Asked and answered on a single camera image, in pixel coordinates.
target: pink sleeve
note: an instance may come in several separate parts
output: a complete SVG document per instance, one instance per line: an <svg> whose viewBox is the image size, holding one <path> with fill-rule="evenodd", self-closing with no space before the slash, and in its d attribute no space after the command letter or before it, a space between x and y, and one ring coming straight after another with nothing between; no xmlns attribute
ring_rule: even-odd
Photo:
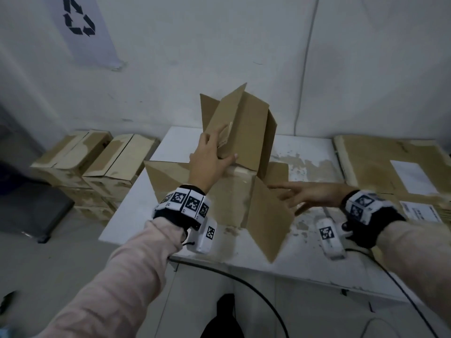
<svg viewBox="0 0 451 338"><path fill-rule="evenodd" d="M377 246L387 267L451 327L451 234L444 225L425 225L393 222Z"/></svg>
<svg viewBox="0 0 451 338"><path fill-rule="evenodd" d="M165 286L167 258L182 248L184 237L165 218L147 221L39 337L134 337Z"/></svg>

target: white label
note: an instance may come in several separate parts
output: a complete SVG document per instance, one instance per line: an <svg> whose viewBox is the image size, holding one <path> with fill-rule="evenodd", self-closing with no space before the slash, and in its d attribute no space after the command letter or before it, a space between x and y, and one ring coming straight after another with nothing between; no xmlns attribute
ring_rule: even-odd
<svg viewBox="0 0 451 338"><path fill-rule="evenodd" d="M399 178L409 193L427 196L438 193L419 164L413 162L390 160Z"/></svg>
<svg viewBox="0 0 451 338"><path fill-rule="evenodd" d="M43 1L76 62L122 67L96 0Z"/></svg>
<svg viewBox="0 0 451 338"><path fill-rule="evenodd" d="M405 215L409 219L443 223L437 211L430 204L400 201Z"/></svg>

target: stacked cardboard box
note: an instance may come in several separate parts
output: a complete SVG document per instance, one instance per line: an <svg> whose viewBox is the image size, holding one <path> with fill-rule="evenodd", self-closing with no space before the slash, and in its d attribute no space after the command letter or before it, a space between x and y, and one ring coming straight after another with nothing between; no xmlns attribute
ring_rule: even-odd
<svg viewBox="0 0 451 338"><path fill-rule="evenodd" d="M138 134L118 135L83 173L83 180L117 209L144 169L143 160L159 143Z"/></svg>
<svg viewBox="0 0 451 338"><path fill-rule="evenodd" d="M114 207L91 189L82 175L111 139L108 131L74 131L31 165L42 179L71 198L76 210L103 224L113 215Z"/></svg>
<svg viewBox="0 0 451 338"><path fill-rule="evenodd" d="M435 222L427 227L449 234L451 158L435 141L340 135L334 144L349 185L376 191L410 220Z"/></svg>
<svg viewBox="0 0 451 338"><path fill-rule="evenodd" d="M273 262L290 231L293 214L266 186L288 180L286 164L269 164L277 124L269 105L245 92L245 84L221 101L201 95L202 124L206 133L228 124L220 135L218 156L238 153L236 165L211 188L209 216L219 225L247 229L256 245ZM145 161L158 201L188 181L189 154L199 136L170 130L155 154Z"/></svg>

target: floor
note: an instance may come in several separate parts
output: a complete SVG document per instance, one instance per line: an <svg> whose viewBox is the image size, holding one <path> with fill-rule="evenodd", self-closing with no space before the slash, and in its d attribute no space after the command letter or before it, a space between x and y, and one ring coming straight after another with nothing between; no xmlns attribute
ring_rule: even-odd
<svg viewBox="0 0 451 338"><path fill-rule="evenodd" d="M24 337L39 333L104 267L116 246L97 240L102 229L72 210L44 245L25 236L0 233L0 294L19 290L7 321ZM382 318L388 324L374 320L365 337L432 337L407 304L351 292L343 295L340 289L244 269L215 267L259 289L275 305L292 337L360 337L370 318ZM216 301L226 292L235 294L236 318L246 338L284 336L270 308L242 284L184 265L179 265L177 272L169 266L166 278L166 287L150 305L139 338L200 337L215 316ZM434 313L422 310L439 337L451 337Z"/></svg>

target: white table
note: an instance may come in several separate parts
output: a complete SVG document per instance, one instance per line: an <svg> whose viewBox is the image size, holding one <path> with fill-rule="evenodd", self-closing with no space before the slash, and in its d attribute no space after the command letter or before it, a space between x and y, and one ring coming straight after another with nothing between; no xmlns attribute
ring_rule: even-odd
<svg viewBox="0 0 451 338"><path fill-rule="evenodd" d="M170 130L188 129L172 127ZM188 132L198 138L202 130L190 128ZM343 181L330 139L276 135L271 160L289 164L291 181ZM144 222L151 218L156 204L157 200L147 172L143 170L99 239L116 244L125 243L143 229ZM266 260L247 230L220 225L210 254L195 254L183 248L175 256L191 261L224 263L407 301L392 280L365 256L350 252L348 257L341 261L330 261L324 256L314 225L317 216L322 215L324 215L322 208L313 208L297 217L272 264ZM342 216L339 210L331 211L331 215L336 220ZM419 301L406 286L405 289L413 299Z"/></svg>

